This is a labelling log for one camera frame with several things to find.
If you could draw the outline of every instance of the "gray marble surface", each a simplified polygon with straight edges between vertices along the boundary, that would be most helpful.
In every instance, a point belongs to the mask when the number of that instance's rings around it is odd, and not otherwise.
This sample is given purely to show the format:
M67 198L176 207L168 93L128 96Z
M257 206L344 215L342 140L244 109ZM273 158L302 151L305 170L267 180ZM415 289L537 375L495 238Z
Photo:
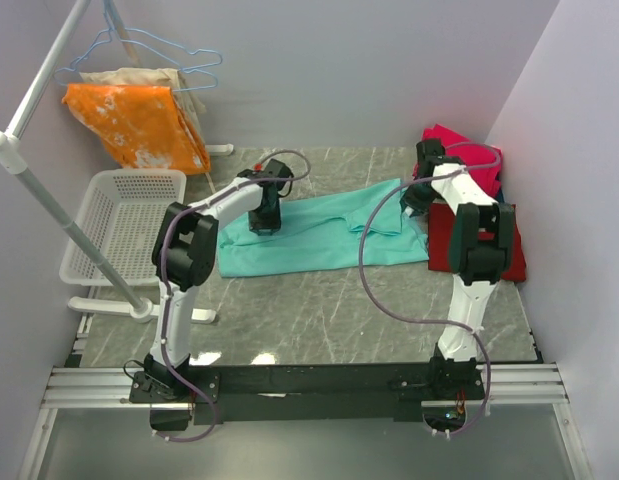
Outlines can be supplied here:
M252 167L262 149L238 149L213 159L216 187ZM406 148L311 148L310 178L299 182L290 199L355 190L407 178L415 151ZM301 161L281 156L295 173ZM189 177L186 202L204 198L204 176ZM392 310L414 318L446 318L452 293L448 273L431 272L426 262L369 267L378 298ZM154 302L157 287L137 289ZM100 298L119 299L112 289ZM408 325L378 311L362 289L356 269L223 279L214 271L197 299L200 308L218 310L212 325L193 325L192 361L204 364L319 364L428 361L442 327ZM494 361L533 361L536 355L516 286L501 282L489 300L482 337ZM139 325L129 318L93 318L83 367L121 366L149 351L156 321Z

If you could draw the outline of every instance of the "teal towel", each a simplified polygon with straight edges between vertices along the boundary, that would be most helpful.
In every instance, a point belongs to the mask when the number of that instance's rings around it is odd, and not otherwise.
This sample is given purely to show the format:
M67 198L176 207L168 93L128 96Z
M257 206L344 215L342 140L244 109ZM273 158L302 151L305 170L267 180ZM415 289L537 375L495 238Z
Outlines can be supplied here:
M358 246L369 215L399 179L362 190L283 202L282 228L271 236L249 231L247 215L218 236L223 277L335 270L358 265ZM428 260L427 235L402 215L400 194L378 212L365 242L365 265Z

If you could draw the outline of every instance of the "white clothes rack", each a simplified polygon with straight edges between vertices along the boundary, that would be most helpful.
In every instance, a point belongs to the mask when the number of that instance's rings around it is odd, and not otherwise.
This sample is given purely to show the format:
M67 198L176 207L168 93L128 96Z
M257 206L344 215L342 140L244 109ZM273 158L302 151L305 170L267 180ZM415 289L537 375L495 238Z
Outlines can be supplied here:
M58 63L60 54L76 31L80 20L85 14L91 0L76 0L67 19L60 28L47 56L45 57L38 73L34 77L27 93L25 93L13 118L6 130L0 130L0 164L29 191L29 193L44 207L76 245L89 257L94 265L111 282L127 302L110 300L85 299L73 297L69 301L69 307L83 313L104 313L112 315L129 315L135 321L147 322L158 314L158 307L136 294L129 284L122 278L116 269L109 263L104 255L96 248L91 240L84 234L80 227L67 214L62 206L56 201L45 186L38 180L29 169L27 162L18 153L20 138L22 137L29 120L33 116L47 84ZM105 8L110 9L114 27L118 32L125 32L124 24L118 14L113 1L107 1ZM138 54L133 45L125 43L125 51L132 65L139 66ZM209 145L207 150L210 155L229 155L233 151L233 145ZM192 321L209 323L215 318L212 310L197 309Z

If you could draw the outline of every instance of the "white laundry basket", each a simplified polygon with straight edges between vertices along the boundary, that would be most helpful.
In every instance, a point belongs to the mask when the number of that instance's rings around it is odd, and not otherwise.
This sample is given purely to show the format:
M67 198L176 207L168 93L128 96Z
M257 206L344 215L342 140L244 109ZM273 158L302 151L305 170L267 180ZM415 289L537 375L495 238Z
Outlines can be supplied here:
M176 170L101 172L89 183L76 223L130 285L154 284L151 251L167 206L183 201L186 182ZM111 285L73 241L62 259L60 278L74 285Z

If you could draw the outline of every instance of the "beige cloth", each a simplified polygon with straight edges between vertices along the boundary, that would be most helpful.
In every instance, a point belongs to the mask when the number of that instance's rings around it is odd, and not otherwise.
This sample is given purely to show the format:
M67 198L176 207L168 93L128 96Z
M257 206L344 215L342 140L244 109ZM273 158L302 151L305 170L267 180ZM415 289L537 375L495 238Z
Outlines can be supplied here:
M198 115L207 110L193 92L173 92L189 88L183 75L175 68L120 68L113 72L80 73L82 81L97 85L157 85L170 87L176 105L187 114L193 127L202 139L202 129Z

